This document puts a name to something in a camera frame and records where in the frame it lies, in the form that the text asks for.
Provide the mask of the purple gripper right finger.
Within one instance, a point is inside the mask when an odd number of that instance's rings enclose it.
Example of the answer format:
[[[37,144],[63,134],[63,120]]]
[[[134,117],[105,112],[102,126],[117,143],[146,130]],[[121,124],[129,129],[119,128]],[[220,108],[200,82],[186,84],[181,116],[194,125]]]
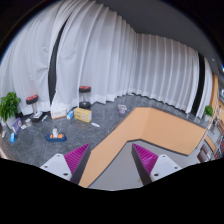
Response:
[[[131,154],[143,185],[181,170],[181,167],[167,155],[156,155],[135,143],[132,144]]]

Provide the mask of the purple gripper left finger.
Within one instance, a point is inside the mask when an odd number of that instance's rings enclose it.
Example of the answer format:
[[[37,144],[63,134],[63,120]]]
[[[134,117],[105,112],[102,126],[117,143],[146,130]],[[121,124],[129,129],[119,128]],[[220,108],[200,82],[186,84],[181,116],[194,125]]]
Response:
[[[90,144],[87,143],[66,154],[55,154],[41,166],[41,169],[79,184],[90,153]]]

